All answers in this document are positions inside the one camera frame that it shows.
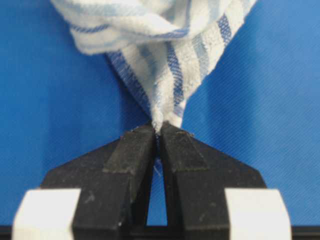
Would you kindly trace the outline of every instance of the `white pad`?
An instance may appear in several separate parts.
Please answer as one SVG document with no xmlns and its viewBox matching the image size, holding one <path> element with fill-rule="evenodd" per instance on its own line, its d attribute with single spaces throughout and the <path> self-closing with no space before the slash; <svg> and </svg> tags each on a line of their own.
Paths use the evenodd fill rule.
<svg viewBox="0 0 320 240">
<path fill-rule="evenodd" d="M 230 240 L 291 240 L 291 224 L 276 189 L 226 188 Z"/>
<path fill-rule="evenodd" d="M 73 240 L 80 192 L 78 188 L 27 191 L 14 218 L 12 240 Z"/>
</svg>

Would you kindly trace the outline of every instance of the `blue fabric backdrop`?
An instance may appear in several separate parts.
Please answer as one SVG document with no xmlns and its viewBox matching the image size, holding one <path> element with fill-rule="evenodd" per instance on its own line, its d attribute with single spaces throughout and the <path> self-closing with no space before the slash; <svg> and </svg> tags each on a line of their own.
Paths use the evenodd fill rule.
<svg viewBox="0 0 320 240">
<path fill-rule="evenodd" d="M 279 188 L 295 225 L 320 225 L 320 1 L 259 0 L 189 100 L 183 128 Z M 148 117 L 103 55 L 79 53 L 46 0 L 0 2 L 0 225 L 46 172 Z M 166 224 L 162 168 L 149 224 Z"/>
</svg>

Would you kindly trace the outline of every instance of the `blue stripe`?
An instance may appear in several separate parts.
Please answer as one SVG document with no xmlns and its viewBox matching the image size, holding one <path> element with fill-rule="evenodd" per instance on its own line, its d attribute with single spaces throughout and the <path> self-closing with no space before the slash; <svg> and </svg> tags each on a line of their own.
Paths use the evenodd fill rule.
<svg viewBox="0 0 320 240">
<path fill-rule="evenodd" d="M 223 39 L 224 45 L 226 46 L 228 45 L 228 43 L 231 41 L 231 38 L 232 38 L 232 33 L 231 33 L 227 16 L 223 14 L 217 23 L 220 28 L 220 34 Z"/>
<path fill-rule="evenodd" d="M 216 21 L 219 17 L 220 0 L 207 0 L 209 7 L 209 23 Z"/>
<path fill-rule="evenodd" d="M 175 49 L 170 42 L 165 43 L 167 49 L 167 63 L 169 69 L 173 75 L 173 100 L 174 106 L 177 106 L 184 100 L 184 90 L 183 90 L 183 75 L 180 69 L 179 60 L 177 58 Z"/>
<path fill-rule="evenodd" d="M 150 52 L 149 48 L 147 47 L 147 45 L 143 44 L 143 45 L 139 45 L 138 50 L 141 54 L 142 57 L 144 57 L 148 68 L 151 72 L 151 77 L 152 80 L 156 79 L 156 74 L 157 74 L 157 62 L 155 57 L 153 56 L 153 54 Z"/>
<path fill-rule="evenodd" d="M 116 69 L 119 76 L 122 78 L 129 92 L 132 94 L 134 99 L 140 104 L 143 110 L 151 116 L 150 113 L 150 101 L 144 88 L 138 81 L 137 76 L 127 63 L 125 57 L 121 51 L 113 51 L 106 54 L 111 60 L 112 65 Z"/>
<path fill-rule="evenodd" d="M 77 26 L 75 24 L 69 23 L 69 26 L 71 29 L 75 30 L 78 33 L 94 34 L 94 33 L 98 33 L 103 30 L 106 30 L 110 25 L 103 24 L 95 27 L 82 27 L 82 26 Z"/>
<path fill-rule="evenodd" d="M 208 74 L 209 56 L 204 45 L 201 34 L 192 39 L 192 45 L 199 62 L 200 77 L 204 78 Z"/>
<path fill-rule="evenodd" d="M 180 105 L 174 106 L 173 113 L 179 118 L 183 118 L 184 111 L 185 110 Z"/>
<path fill-rule="evenodd" d="M 88 16 L 104 16 L 104 17 L 129 17 L 143 16 L 147 13 L 147 9 L 141 5 L 130 5 L 123 3 L 111 4 L 79 4 L 71 3 L 67 0 L 52 0 L 54 3 L 62 5 L 64 8 Z"/>
</svg>

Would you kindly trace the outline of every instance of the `twisted fabric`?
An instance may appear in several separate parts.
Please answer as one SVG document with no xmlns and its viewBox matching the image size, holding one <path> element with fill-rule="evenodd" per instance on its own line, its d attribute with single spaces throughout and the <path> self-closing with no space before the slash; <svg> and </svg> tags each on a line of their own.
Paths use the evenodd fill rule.
<svg viewBox="0 0 320 240">
<path fill-rule="evenodd" d="M 216 66 L 256 0 L 51 0 L 77 48 L 106 53 L 152 117 L 180 127 L 187 99 Z"/>
</svg>

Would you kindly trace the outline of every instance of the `terry cloth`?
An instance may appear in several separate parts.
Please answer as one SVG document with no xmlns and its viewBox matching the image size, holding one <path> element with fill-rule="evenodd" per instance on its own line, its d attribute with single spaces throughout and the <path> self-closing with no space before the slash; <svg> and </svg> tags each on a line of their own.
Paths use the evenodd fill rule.
<svg viewBox="0 0 320 240">
<path fill-rule="evenodd" d="M 106 53 L 159 132 L 216 66 L 256 0 L 51 0 L 77 48 Z"/>
</svg>

